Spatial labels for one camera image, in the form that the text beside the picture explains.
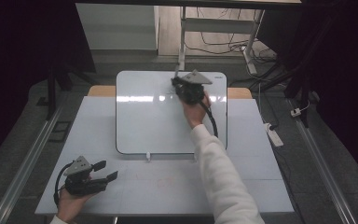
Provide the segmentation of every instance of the hand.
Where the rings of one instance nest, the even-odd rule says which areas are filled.
[[[182,102],[183,110],[185,112],[185,117],[191,129],[195,128],[197,125],[202,124],[202,120],[205,117],[205,110],[200,104],[188,105],[185,102]],[[211,101],[209,100],[208,92],[205,91],[205,96],[202,99],[202,102],[209,108],[211,106]]]
[[[63,188],[60,192],[60,202],[58,204],[57,218],[69,223],[77,216],[81,211],[84,203],[96,194],[90,194],[85,196],[71,195],[66,188]]]

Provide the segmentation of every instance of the metal frame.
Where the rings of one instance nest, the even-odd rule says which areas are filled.
[[[291,100],[287,100],[287,103],[295,108],[291,102]],[[296,119],[296,125],[299,129],[301,136],[304,139],[304,142],[315,161],[315,165],[319,170],[319,174],[324,182],[324,185],[329,192],[334,205],[336,206],[337,212],[341,217],[342,223],[345,224],[356,224],[356,218],[353,215],[353,212],[345,199],[344,194],[342,193],[341,188],[339,187],[336,179],[333,177],[333,174],[330,172],[330,168],[327,165],[327,162],[324,160],[324,156],[321,150],[318,147],[315,139],[309,128],[306,128],[304,123],[301,122],[300,119]]]
[[[252,62],[250,55],[252,45],[255,42],[255,36],[260,26],[264,10],[257,10],[254,21],[234,21],[234,20],[217,20],[217,19],[198,19],[186,18],[186,7],[181,7],[181,39],[179,48],[179,70],[185,70],[185,36],[189,32],[209,32],[209,33],[230,33],[230,34],[247,34],[250,35],[243,57],[248,66],[249,73],[256,75],[257,71]]]
[[[22,189],[24,188],[31,172],[34,169],[34,165],[36,164],[43,147],[48,141],[48,136],[50,135],[58,117],[62,112],[62,108],[65,105],[68,94],[69,93],[67,92],[62,93],[62,96],[59,99],[57,110],[54,112],[50,120],[45,121],[36,140],[25,156],[20,169],[17,171],[9,187],[7,188],[7,191],[0,202],[0,224],[7,222],[7,219],[9,218],[10,213],[16,204],[16,201],[21,195]]]

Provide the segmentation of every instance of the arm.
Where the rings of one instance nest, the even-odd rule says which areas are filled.
[[[208,95],[204,103],[210,106]],[[210,135],[202,124],[205,116],[202,107],[184,103],[183,107],[193,129],[191,138],[196,145],[195,156],[199,160],[202,184],[213,209],[215,223],[264,223],[222,143]]]
[[[79,214],[84,203],[94,196],[89,194],[82,197],[71,195],[65,188],[60,192],[60,202],[58,204],[58,213],[51,220],[50,224],[67,224],[71,223],[73,219]]]

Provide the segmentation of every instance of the table surface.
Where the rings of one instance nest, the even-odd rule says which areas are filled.
[[[231,91],[237,93],[237,99],[228,98],[227,102],[228,156],[260,212],[293,212],[255,100],[249,99],[246,89]],[[94,179],[118,171],[117,180],[86,203],[83,213],[118,217],[210,215],[198,164],[191,155],[152,155],[148,162],[145,155],[117,152],[114,94],[113,86],[95,86],[84,98],[35,213],[57,212],[51,192],[58,172],[83,155],[91,164],[106,160],[104,169],[91,173]]]

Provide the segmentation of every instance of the metal stand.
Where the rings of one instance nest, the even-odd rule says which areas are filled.
[[[186,7],[181,7],[181,41],[179,48],[179,70],[185,70],[185,34],[189,32],[206,33],[227,33],[227,34],[247,34],[250,35],[248,44],[243,51],[246,65],[251,75],[256,75],[255,65],[250,55],[255,36],[260,26],[264,10],[257,10],[254,21],[234,21],[202,18],[186,18]]]

